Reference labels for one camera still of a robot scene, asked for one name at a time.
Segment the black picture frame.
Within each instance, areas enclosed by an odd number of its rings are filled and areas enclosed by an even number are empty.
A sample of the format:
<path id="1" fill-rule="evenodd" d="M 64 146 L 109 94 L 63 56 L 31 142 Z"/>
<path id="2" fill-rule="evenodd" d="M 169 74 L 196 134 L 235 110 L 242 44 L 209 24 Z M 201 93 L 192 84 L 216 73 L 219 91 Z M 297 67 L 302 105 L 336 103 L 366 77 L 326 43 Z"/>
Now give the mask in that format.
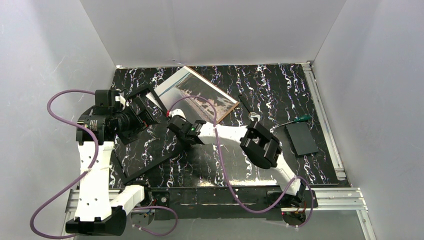
<path id="1" fill-rule="evenodd" d="M 167 109 L 151 85 L 144 85 L 134 92 L 126 88 L 118 91 L 129 103 L 128 108 L 141 115 L 143 123 L 135 130 L 115 135 L 110 158 L 111 188 L 134 182 L 147 171 L 158 169 L 164 161 L 178 157 L 186 148 L 166 128 Z"/>

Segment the photo with backing board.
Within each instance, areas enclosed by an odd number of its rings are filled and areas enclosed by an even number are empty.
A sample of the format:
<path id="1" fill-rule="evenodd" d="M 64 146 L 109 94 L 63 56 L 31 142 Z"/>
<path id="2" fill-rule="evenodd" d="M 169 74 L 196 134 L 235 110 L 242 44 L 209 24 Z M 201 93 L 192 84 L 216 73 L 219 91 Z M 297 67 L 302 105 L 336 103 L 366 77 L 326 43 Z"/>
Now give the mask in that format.
<path id="1" fill-rule="evenodd" d="M 180 109 L 193 123 L 222 121 L 239 102 L 188 66 L 177 70 L 159 84 L 155 93 L 167 110 Z"/>

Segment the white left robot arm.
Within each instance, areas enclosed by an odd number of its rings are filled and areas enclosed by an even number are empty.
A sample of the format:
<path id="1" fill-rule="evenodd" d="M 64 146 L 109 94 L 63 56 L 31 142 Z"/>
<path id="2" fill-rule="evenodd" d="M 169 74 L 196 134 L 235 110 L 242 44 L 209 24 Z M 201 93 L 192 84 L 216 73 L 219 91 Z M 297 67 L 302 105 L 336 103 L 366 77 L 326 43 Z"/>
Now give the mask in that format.
<path id="1" fill-rule="evenodd" d="M 95 103 L 77 121 L 76 141 L 80 155 L 79 195 L 73 219 L 65 224 L 69 234 L 120 236 L 127 215 L 145 198 L 139 184 L 126 186 L 113 200 L 109 196 L 111 156 L 115 138 L 128 145 L 148 126 L 157 124 L 151 112 L 137 99 L 137 113 L 119 90 L 101 89 L 94 93 Z"/>

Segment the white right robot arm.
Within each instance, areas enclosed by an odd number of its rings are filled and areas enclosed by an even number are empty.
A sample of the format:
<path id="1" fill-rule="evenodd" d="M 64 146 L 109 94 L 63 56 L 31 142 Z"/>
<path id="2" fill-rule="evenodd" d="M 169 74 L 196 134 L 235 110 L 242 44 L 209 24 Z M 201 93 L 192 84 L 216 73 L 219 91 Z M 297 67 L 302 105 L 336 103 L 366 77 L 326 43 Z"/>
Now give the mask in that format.
<path id="1" fill-rule="evenodd" d="M 214 126 L 204 120 L 190 123 L 180 109 L 171 111 L 168 116 L 168 128 L 183 142 L 239 148 L 253 165 L 269 170 L 282 190 L 296 177 L 284 158 L 278 138 L 258 121 L 242 126 Z"/>

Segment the adjustable wrench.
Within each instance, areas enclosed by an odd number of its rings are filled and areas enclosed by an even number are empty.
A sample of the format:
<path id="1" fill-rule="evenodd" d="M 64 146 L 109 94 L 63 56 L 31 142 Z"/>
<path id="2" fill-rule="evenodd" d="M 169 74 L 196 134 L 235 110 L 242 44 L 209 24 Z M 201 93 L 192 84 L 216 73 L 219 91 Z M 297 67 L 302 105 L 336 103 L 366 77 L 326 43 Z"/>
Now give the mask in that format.
<path id="1" fill-rule="evenodd" d="M 246 108 L 246 110 L 248 112 L 248 118 L 251 121 L 259 122 L 261 120 L 261 116 L 258 113 L 254 112 L 252 110 L 252 108 L 248 105 L 246 98 L 242 94 L 239 94 L 238 98 L 239 98 L 240 102 L 242 103 L 242 105 Z"/>

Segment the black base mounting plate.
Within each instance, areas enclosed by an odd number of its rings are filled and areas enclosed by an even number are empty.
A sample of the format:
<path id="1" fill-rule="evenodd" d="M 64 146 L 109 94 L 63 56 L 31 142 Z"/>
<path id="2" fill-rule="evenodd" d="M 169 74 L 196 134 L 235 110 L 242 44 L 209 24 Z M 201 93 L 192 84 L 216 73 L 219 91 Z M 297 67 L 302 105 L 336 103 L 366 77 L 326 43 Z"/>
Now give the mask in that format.
<path id="1" fill-rule="evenodd" d="M 269 207 L 282 193 L 276 186 L 244 186 L 236 187 L 234 191 L 245 206 L 255 211 Z M 308 190 L 299 206 L 289 204 L 288 197 L 284 196 L 279 204 L 265 213 L 250 213 L 243 209 L 227 187 L 155 187 L 147 189 L 146 194 L 146 204 L 154 201 L 157 206 L 171 208 L 179 219 L 255 218 L 279 221 L 283 219 L 283 212 L 299 210 L 306 213 L 310 207 L 319 206 L 315 192 Z"/>

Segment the black rectangular pad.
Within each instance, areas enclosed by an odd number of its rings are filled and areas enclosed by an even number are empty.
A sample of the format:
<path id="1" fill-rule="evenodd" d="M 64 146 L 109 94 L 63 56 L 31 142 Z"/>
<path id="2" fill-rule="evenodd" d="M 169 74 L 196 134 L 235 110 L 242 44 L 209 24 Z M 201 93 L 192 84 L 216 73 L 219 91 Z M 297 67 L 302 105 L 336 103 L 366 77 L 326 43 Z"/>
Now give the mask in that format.
<path id="1" fill-rule="evenodd" d="M 319 151 L 306 122 L 291 123 L 285 128 L 297 156 L 315 154 Z"/>

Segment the green handled screwdriver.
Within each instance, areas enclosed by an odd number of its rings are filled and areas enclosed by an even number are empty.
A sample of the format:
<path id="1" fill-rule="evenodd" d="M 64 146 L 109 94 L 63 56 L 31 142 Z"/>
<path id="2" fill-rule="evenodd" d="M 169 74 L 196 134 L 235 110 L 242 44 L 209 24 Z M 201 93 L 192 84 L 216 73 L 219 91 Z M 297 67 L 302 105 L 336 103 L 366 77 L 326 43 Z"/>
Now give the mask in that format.
<path id="1" fill-rule="evenodd" d="M 312 119 L 312 116 L 311 116 L 311 115 L 305 114 L 305 115 L 302 115 L 302 116 L 296 117 L 296 118 L 295 118 L 294 120 L 292 120 L 292 121 L 289 121 L 289 122 L 286 122 L 286 123 L 280 124 L 280 125 L 278 125 L 278 126 L 277 126 L 277 128 L 278 128 L 278 127 L 283 127 L 283 126 L 286 126 L 286 125 L 289 125 L 289 124 L 296 124 L 296 123 L 308 122 L 308 121 L 309 121 L 309 120 L 311 120 L 311 119 Z"/>

